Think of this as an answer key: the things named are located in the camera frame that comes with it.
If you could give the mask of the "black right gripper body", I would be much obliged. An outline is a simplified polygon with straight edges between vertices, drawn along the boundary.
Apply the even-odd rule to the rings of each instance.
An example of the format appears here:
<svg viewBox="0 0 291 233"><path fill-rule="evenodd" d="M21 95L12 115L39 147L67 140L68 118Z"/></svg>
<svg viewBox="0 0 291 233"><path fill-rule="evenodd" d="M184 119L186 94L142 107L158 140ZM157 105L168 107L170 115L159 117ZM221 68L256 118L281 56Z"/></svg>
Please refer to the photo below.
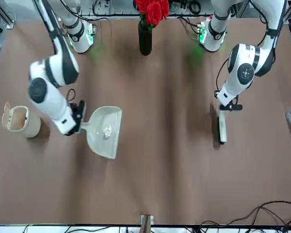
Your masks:
<svg viewBox="0 0 291 233"><path fill-rule="evenodd" d="M80 128L80 123L82 119L82 105L77 105L76 103L71 103L70 108L72 110L72 117L75 122L75 126L71 129L71 131L78 131Z"/></svg>

